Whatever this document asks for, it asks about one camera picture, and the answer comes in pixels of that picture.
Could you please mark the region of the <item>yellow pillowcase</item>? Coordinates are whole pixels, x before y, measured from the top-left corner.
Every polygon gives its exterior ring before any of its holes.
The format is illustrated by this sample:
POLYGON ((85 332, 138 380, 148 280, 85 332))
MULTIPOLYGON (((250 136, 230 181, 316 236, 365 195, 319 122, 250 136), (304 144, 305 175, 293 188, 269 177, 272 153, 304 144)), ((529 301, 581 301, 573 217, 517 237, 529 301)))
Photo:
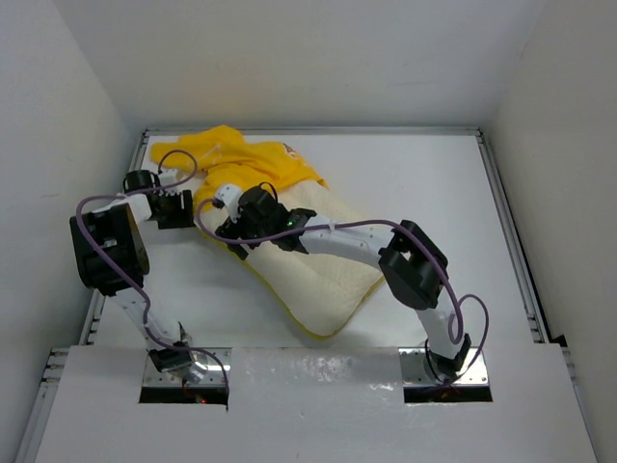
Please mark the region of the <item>yellow pillowcase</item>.
POLYGON ((289 145, 277 141, 250 143, 240 131, 226 125, 183 135, 175 142, 156 143, 150 149, 150 159, 186 173, 197 169, 203 181, 194 193, 195 204, 212 198, 227 183, 247 190, 268 182, 279 192, 303 181, 328 186, 289 145))

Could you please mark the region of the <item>cream white pillow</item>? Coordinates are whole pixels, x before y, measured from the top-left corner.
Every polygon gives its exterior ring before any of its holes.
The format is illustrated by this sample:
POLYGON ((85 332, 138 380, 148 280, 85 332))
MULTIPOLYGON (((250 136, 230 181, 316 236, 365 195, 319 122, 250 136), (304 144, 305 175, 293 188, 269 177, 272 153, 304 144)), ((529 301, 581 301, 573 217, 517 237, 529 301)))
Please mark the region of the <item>cream white pillow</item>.
MULTIPOLYGON (((361 220, 359 213, 317 181, 299 182, 279 192, 286 208, 313 209, 341 222, 361 220)), ((228 217, 223 209, 206 204, 204 225, 212 232, 228 217)), ((285 252, 267 242, 244 260, 258 278, 282 301, 290 316, 315 338, 337 334, 358 308, 383 282, 380 272, 368 265, 328 255, 285 252)))

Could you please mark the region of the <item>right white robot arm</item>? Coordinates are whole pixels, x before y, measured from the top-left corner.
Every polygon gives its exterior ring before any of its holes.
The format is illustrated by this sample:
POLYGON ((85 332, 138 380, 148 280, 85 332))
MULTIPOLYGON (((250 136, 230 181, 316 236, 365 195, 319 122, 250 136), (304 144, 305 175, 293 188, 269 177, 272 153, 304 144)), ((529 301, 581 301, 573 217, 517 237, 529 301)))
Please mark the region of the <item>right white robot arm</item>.
POLYGON ((327 255, 381 271, 394 298, 416 312, 427 340, 427 364, 442 381, 462 370, 470 349, 448 260, 414 222, 337 222, 312 209, 288 209, 260 186, 218 188, 214 205, 228 213, 215 234, 241 259, 271 242, 285 252, 327 255))

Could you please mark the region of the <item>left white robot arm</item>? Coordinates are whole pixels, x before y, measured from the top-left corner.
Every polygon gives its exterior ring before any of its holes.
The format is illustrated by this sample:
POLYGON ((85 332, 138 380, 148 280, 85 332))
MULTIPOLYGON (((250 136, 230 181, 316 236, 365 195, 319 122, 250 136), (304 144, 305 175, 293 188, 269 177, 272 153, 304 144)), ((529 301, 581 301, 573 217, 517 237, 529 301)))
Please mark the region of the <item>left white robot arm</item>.
POLYGON ((122 194, 106 206, 69 219, 79 277, 88 288, 121 307, 146 342, 150 361, 160 373, 179 376, 194 363, 190 337, 145 296, 149 259, 139 225, 160 230, 193 228, 193 197, 170 172, 131 171, 122 194))

